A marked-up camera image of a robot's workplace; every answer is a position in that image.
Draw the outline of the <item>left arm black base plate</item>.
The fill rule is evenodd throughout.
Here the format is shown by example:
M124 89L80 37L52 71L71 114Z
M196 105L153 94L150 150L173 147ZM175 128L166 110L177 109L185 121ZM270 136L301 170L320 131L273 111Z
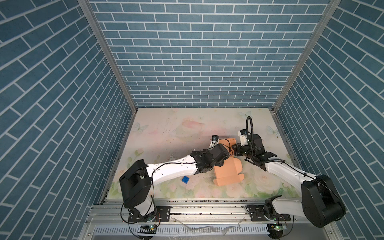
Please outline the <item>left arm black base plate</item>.
M170 206L156 206L155 210L151 213L148 213L145 217L143 217L140 212L136 209L130 211L129 214L129 222L133 223L145 223L145 222L153 222L157 219L157 222L165 223L169 222L171 215L171 207Z

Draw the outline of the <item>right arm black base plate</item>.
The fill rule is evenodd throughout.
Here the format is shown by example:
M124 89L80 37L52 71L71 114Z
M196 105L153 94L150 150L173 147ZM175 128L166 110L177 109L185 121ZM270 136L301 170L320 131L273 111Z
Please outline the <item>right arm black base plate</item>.
M274 210L273 207L269 207L267 205L247 205L246 211L250 215L252 222L289 222L292 220L290 215L280 215Z

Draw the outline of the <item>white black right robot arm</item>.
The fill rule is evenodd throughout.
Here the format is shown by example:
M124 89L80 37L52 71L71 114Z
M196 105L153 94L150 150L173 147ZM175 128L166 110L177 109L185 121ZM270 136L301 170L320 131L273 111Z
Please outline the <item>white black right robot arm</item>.
M247 162L276 175L298 191L297 198L277 194L265 200L263 210L266 218L297 216L322 228L345 216L346 206L330 177L306 173L279 159L276 154L267 152L262 138L257 134L241 130L238 135L240 143L232 145L235 156L244 156Z

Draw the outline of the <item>pink cardboard paper box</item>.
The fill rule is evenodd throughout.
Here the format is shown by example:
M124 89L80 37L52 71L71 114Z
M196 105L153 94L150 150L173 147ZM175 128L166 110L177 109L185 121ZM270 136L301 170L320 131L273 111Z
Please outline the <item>pink cardboard paper box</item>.
M243 165L241 160L235 158L234 154L231 153L230 157L224 160L222 167L214 167L214 184L220 187L240 183L245 178L242 170Z

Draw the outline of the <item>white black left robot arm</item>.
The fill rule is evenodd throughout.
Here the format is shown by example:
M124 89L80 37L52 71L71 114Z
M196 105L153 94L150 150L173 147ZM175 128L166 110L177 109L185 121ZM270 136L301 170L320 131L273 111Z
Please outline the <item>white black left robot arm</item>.
M141 217L156 213L154 187L179 177L188 177L221 167L230 157L229 150L216 144L202 151L192 151L189 155L160 164L146 164L144 160L135 161L120 177L122 207L136 210Z

